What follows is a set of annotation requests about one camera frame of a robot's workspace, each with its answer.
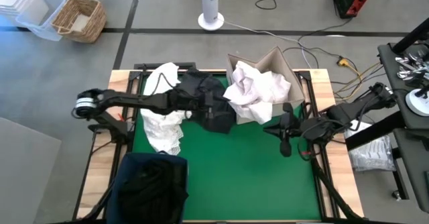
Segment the wicker basket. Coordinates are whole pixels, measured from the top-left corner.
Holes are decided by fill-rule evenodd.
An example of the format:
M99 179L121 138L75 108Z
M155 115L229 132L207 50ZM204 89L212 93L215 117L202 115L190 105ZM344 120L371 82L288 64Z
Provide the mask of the wicker basket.
M82 31L72 30L72 26L80 14L89 17L88 23ZM98 0L67 0L51 23L60 35L83 43L95 42L105 24L106 13Z

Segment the cardboard box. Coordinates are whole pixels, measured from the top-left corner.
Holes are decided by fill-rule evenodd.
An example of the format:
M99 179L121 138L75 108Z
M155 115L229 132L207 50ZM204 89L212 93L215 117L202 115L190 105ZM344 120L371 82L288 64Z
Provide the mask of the cardboard box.
M261 60L257 62L252 62L250 60L228 55L229 63L227 64L227 80L229 85L232 85L233 82L233 72L235 66L238 61L242 61L256 69L258 69L261 73L272 71L274 73L282 74L285 79L290 82L291 87L288 95L288 102L292 104L293 108L297 107L304 101L304 91L302 90L302 86L300 81L296 77L294 71L290 68L289 64L286 62L282 50L280 48L275 47L273 50L268 52ZM280 116L283 114L283 104L273 104L273 114L272 116ZM248 123L253 120L248 118L237 116L237 124Z

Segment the concrete floor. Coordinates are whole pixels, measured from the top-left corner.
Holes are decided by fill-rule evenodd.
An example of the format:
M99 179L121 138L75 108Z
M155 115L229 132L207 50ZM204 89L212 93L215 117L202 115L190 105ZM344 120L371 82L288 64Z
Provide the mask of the concrete floor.
M109 28L125 27L133 0L101 0ZM277 0L278 8L256 8L257 0L220 0L225 20L259 30L314 31L343 21L334 14L332 0ZM351 32L408 32L426 19L429 0L368 0L359 16L344 27ZM133 29L198 29L200 0L139 0ZM54 138L62 145L40 203L36 223L65 221L72 217L90 151L91 132L85 121L71 118L76 94L89 88L106 88L122 33L103 33L92 45L63 39L49 42L31 32L1 32L10 25L0 18L0 117L30 127ZM224 25L225 29L235 29ZM297 39L297 36L285 36ZM308 47L322 47L352 59L359 70L377 62L377 46L399 38L324 36L305 37ZM196 62L199 68L224 68L227 54L257 60L274 46L296 47L271 36L219 34L130 34L120 69L153 62ZM336 58L315 52L321 68L331 80L348 81L355 75L339 68ZM299 50L285 53L293 68L307 68ZM315 62L307 55L311 65ZM375 82L387 83L380 76L364 84L363 92ZM394 109L370 112L379 121ZM429 215L411 200L396 202L388 172L356 173L365 216L377 221L427 223Z

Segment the crumpled white cloth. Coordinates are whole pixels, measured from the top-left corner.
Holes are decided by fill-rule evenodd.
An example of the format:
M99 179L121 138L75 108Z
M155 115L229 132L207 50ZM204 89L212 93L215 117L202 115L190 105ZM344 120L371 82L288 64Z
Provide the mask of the crumpled white cloth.
M151 95L154 93L158 79L159 83L155 93L164 93L171 89L165 78L160 75L161 73L172 86L180 83L177 75L178 69L179 67L173 63L165 63L155 69L146 80L143 94ZM179 139L183 137L180 124L185 119L185 111L174 111L169 115L160 115L148 109L141 109L140 114L143 117L143 128L147 139L155 151L165 151L173 155L179 154ZM190 116L191 113L187 112L187 117L189 118Z
M260 73L258 69L238 61L233 72L234 83L223 97L240 117L263 124L271 120L273 104L288 100L290 83L283 75L274 72Z

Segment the green mat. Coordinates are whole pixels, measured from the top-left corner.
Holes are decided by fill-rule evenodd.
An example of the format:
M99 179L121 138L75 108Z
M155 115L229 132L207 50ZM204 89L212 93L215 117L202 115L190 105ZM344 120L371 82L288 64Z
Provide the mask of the green mat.
M219 79L227 85L226 77ZM179 156L189 163L184 220L320 219L311 165L299 157L298 139L291 142L292 157L284 158L280 140L256 122L236 125L228 135L189 121L181 128ZM140 114L135 129L133 152L154 152Z

